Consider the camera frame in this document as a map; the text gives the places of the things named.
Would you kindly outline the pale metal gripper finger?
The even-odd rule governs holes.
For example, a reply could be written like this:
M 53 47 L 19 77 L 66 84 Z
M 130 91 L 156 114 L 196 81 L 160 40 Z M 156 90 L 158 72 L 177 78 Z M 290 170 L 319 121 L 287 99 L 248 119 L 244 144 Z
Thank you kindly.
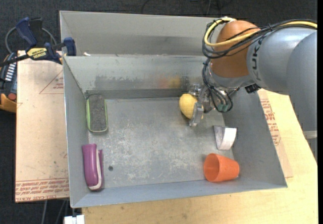
M 202 103 L 196 102 L 194 104 L 192 118 L 189 121 L 189 126 L 191 127 L 197 126 L 201 122 L 203 118 L 203 114 L 204 114 L 204 108 Z
M 199 97 L 202 91 L 202 85 L 201 84 L 193 84 L 189 88 L 189 94 Z

